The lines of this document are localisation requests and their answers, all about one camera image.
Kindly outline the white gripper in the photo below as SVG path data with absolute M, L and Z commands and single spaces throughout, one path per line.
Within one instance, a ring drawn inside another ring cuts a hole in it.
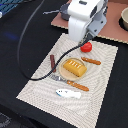
M 106 16 L 102 9 L 68 10 L 68 34 L 71 40 L 86 43 L 99 34 L 106 24 Z

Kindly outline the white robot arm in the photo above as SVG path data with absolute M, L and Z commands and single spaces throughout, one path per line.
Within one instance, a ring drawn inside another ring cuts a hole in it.
M 72 0 L 68 6 L 68 34 L 71 40 L 93 39 L 105 26 L 108 0 Z

